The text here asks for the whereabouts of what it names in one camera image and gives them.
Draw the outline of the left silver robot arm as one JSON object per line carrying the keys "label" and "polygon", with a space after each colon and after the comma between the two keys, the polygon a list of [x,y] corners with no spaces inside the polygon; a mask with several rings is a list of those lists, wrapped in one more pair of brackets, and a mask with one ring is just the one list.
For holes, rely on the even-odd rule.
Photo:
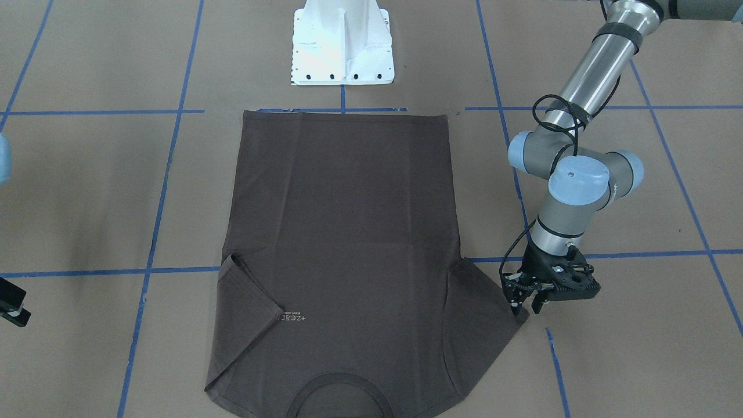
{"label": "left silver robot arm", "polygon": [[[537,314],[547,302],[591,299],[601,289],[579,243],[595,212],[639,187],[644,167],[634,153],[588,150],[579,135],[610,101],[645,37],[667,20],[741,22],[740,1],[613,1],[604,10],[603,25],[560,93],[533,105],[536,128],[518,133],[508,147],[512,167],[547,181],[541,209],[524,230],[522,265],[499,272],[514,316],[528,297]],[[542,102],[547,107],[539,116]]]}

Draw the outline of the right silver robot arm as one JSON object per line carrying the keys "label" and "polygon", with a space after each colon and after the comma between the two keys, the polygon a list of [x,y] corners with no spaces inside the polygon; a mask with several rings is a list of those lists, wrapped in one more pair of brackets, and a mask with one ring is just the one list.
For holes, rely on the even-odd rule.
{"label": "right silver robot arm", "polygon": [[12,148],[4,134],[0,134],[0,183],[7,183],[12,175]]}

